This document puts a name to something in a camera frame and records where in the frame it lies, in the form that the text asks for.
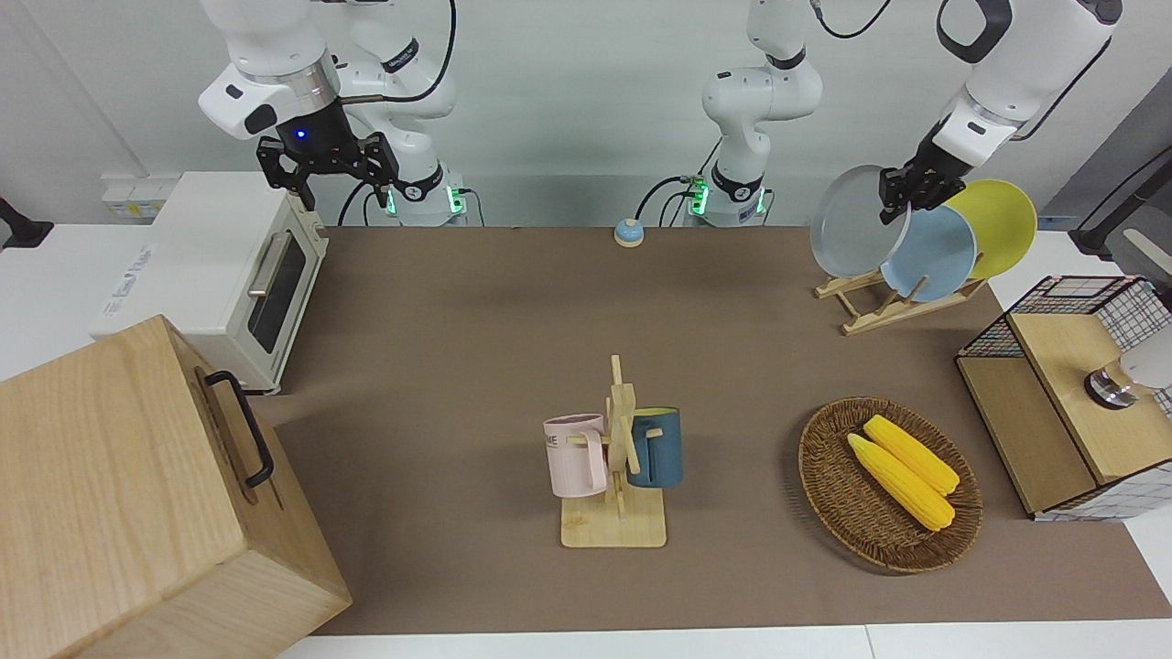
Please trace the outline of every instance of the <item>gray plate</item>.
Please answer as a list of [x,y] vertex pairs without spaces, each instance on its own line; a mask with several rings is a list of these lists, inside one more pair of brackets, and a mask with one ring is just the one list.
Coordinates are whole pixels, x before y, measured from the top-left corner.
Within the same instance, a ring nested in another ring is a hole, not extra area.
[[879,222],[879,165],[859,165],[834,179],[810,224],[813,258],[831,277],[858,277],[884,264],[907,235],[904,212]]

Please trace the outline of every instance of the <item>oven door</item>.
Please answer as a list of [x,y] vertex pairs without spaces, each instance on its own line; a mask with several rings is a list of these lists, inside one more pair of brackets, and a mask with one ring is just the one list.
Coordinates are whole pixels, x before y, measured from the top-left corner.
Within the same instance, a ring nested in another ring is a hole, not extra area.
[[239,330],[244,334],[240,342],[254,364],[267,365],[264,372],[271,379],[250,388],[278,386],[321,263],[292,210],[287,209],[286,218],[270,236],[260,266],[246,291],[251,304]]

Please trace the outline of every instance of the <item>mug rack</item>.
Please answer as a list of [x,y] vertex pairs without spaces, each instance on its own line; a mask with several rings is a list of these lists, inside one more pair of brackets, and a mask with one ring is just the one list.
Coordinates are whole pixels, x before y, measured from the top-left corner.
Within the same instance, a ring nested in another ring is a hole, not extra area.
[[[981,263],[981,257],[983,254],[976,254],[976,261]],[[915,318],[917,315],[924,315],[926,313],[932,313],[934,311],[940,311],[942,308],[948,308],[950,306],[958,305],[963,301],[968,301],[977,291],[984,287],[988,279],[969,279],[946,298],[940,298],[939,300],[932,300],[929,303],[918,303],[913,298],[920,292],[921,288],[928,283],[928,276],[924,276],[917,281],[915,286],[912,287],[911,292],[905,295],[900,295],[898,291],[892,290],[887,286],[884,280],[883,273],[878,270],[873,270],[865,274],[858,277],[836,277],[829,279],[822,286],[813,290],[813,294],[819,300],[833,297],[846,313],[851,314],[851,319],[843,324],[843,334],[850,337],[852,334],[860,334],[870,330],[878,330],[879,327],[885,327],[900,320],[907,320],[908,318]],[[860,291],[863,288],[870,288],[872,286],[883,286],[890,292],[884,299],[883,304],[875,307],[874,311],[860,313],[858,308],[847,299],[846,293],[851,291]]]
[[[611,355],[611,395],[606,398],[606,447],[609,483],[602,494],[561,500],[561,544],[579,548],[660,548],[667,544],[663,490],[627,483],[627,469],[639,474],[631,426],[635,417],[635,387],[622,381],[619,355]],[[570,437],[586,443],[585,436]]]

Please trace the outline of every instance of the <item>yellow corn cob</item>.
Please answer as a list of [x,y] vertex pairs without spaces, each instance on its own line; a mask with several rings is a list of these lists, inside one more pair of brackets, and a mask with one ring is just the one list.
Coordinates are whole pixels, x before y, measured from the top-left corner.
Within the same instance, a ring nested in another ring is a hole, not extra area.
[[924,524],[929,531],[939,531],[952,524],[956,511],[952,504],[933,490],[922,478],[912,473],[902,462],[881,446],[851,433],[846,435],[854,456],[879,481],[883,489],[894,497],[904,510]]
[[908,435],[906,430],[886,416],[875,414],[871,421],[863,426],[863,429],[867,432],[874,443],[887,449],[887,453],[894,455],[917,476],[924,478],[924,482],[932,485],[932,489],[945,496],[956,491],[956,485],[960,484],[960,476],[956,475],[956,471],[945,464],[945,461],[940,460],[928,447],[920,443],[920,440]]

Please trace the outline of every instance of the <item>wicker basket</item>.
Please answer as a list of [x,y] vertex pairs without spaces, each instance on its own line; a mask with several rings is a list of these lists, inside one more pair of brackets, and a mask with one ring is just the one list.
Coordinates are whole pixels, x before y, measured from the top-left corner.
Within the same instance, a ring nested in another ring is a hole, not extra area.
[[[883,414],[919,439],[960,475],[948,495],[953,523],[932,532],[921,526],[859,464],[846,442],[863,424]],[[934,424],[892,401],[852,398],[819,409],[798,444],[802,488],[826,529],[866,561],[900,573],[927,572],[956,562],[981,528],[981,491],[956,446]]]

